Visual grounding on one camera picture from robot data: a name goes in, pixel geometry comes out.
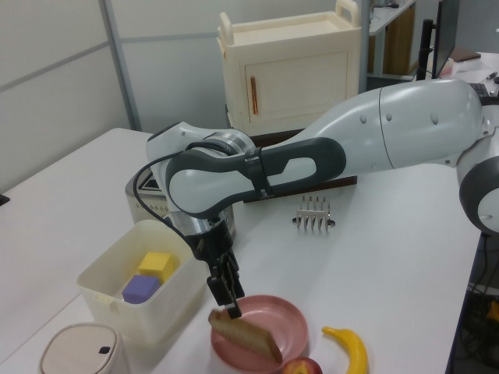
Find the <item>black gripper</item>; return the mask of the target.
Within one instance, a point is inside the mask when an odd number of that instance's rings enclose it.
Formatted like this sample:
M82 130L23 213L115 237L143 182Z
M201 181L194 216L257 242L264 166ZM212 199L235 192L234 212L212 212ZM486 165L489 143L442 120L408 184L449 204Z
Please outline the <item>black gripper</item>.
M207 285L217 304L225 307L231 319L241 317L237 300L244 297L245 293L239 280L239 264L232 251L233 240L226 222L220 221L204 233L187 235L186 242L194 257L204 261L211 270Z

